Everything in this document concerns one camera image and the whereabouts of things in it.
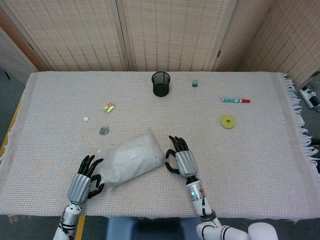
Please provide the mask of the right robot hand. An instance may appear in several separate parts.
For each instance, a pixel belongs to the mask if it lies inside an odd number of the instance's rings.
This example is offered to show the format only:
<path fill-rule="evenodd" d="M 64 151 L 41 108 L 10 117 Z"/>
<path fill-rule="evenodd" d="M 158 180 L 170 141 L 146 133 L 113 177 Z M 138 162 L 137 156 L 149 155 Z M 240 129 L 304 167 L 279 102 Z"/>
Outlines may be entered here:
<path fill-rule="evenodd" d="M 165 166 L 167 170 L 173 174 L 180 175 L 185 179 L 195 176 L 198 172 L 198 167 L 194 155 L 189 150 L 186 141 L 182 137 L 171 135 L 168 137 L 172 141 L 175 150 L 168 149 L 165 153 L 165 159 L 167 160 L 169 156 L 173 156 L 177 168 L 173 168 L 170 163 L 166 161 Z"/>

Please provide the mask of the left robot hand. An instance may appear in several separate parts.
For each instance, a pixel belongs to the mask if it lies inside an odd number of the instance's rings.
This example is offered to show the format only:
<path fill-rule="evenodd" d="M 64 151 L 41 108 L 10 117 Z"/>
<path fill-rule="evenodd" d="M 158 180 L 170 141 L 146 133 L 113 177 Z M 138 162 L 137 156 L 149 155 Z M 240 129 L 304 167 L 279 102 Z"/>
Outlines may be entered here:
<path fill-rule="evenodd" d="M 74 205 L 82 206 L 88 199 L 100 194 L 104 189 L 105 184 L 102 183 L 101 175 L 93 175 L 98 164 L 104 159 L 99 158 L 93 162 L 94 158 L 95 155 L 87 155 L 72 179 L 67 197 Z"/>

